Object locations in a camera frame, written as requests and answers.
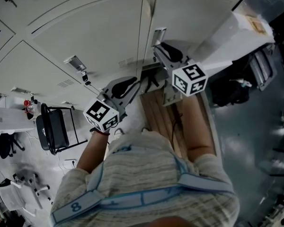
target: office chair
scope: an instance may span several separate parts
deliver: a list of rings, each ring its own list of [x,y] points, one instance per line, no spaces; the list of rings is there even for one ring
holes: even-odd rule
[[[22,151],[25,150],[24,147],[21,147],[15,140],[15,134],[1,134],[0,135],[0,157],[5,159],[7,157],[13,157],[13,154],[16,153],[14,149],[14,144]]]
[[[41,191],[48,190],[50,187],[39,186],[36,182],[37,177],[37,174],[33,174],[33,177],[26,181],[24,177],[19,179],[17,174],[14,174],[14,181],[0,186],[0,198],[9,211],[23,209],[35,217],[36,211],[43,209],[38,196]]]
[[[71,113],[74,107],[70,109],[65,107],[48,107],[46,104],[41,104],[41,115],[36,119],[42,149],[49,150],[53,155],[87,142],[87,140],[79,142],[71,113],[77,144],[69,145],[62,110],[69,110]]]

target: gray floor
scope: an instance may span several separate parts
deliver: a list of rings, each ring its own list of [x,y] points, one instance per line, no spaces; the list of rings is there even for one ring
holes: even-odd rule
[[[284,185],[284,177],[268,176],[269,172],[284,173],[269,163],[272,158],[284,161],[284,154],[272,151],[284,147],[284,71],[278,51],[274,59],[278,76],[265,91],[253,90],[243,104],[215,108],[206,89],[223,165],[240,199],[239,222],[248,220],[253,226],[266,215]]]

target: wrist strap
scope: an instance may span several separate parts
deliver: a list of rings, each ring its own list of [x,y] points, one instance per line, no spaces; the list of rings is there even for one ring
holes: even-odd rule
[[[99,134],[106,135],[106,136],[109,136],[109,135],[110,135],[110,133],[103,133],[103,132],[101,132],[100,130],[96,130],[96,132],[98,132]]]

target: number 8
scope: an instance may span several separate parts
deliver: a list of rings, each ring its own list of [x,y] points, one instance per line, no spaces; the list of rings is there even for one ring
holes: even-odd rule
[[[78,202],[75,202],[75,203],[73,203],[73,204],[71,205],[71,208],[72,208],[72,211],[73,211],[73,212],[77,212],[77,211],[79,211],[82,207],[79,205]]]

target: lock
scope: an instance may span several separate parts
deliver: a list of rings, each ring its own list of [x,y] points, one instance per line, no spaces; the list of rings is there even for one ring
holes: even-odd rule
[[[89,78],[88,78],[88,76],[87,76],[86,71],[83,71],[83,72],[82,72],[82,79],[83,79],[84,82],[87,82],[87,81],[88,81]]]

